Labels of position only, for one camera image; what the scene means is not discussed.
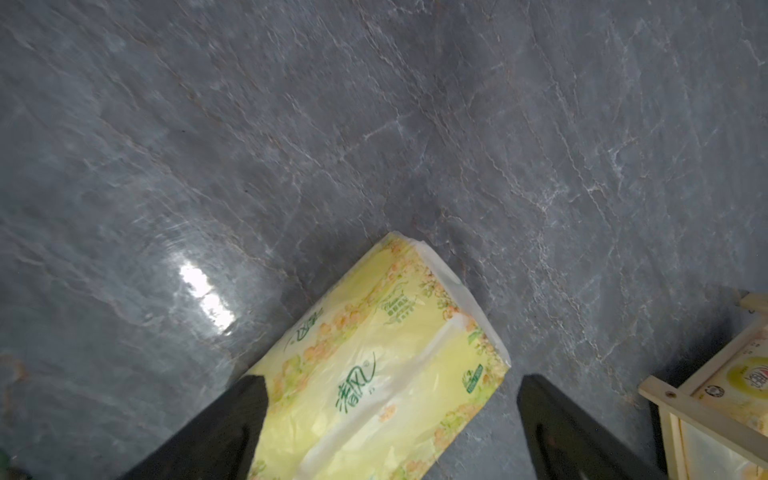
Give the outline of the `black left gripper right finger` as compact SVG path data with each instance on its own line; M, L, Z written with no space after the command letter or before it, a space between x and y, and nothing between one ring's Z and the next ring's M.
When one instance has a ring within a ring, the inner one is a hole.
M664 479L544 376L526 375L517 394L539 479Z

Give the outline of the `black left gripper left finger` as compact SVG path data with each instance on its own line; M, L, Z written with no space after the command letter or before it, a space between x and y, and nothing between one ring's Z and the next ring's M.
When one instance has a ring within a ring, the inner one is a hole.
M122 477L245 479L268 406L265 378L246 375Z

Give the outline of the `light wooden two-tier shelf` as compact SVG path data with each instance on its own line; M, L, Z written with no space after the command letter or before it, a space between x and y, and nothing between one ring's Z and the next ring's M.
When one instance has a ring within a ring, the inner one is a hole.
M682 427L685 424L767 470L767 434L762 435L693 398L696 390L756 336L763 335L767 339L767 296L746 293L739 300L739 306L754 321L681 386L673 387L655 376L647 377L639 386L639 393L658 407L667 472L671 479L690 479L683 443Z

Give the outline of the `green tissue pack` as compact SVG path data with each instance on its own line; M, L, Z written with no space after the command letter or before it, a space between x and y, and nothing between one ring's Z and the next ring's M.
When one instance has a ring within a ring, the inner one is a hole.
M511 358L426 243L391 232L251 368L269 407L252 479L420 479Z

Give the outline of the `orange tissue pack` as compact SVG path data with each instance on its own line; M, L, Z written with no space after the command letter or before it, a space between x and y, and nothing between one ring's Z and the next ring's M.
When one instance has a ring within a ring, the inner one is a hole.
M767 339L756 336L693 395L708 408L767 434ZM765 479L767 470L685 424L690 479Z

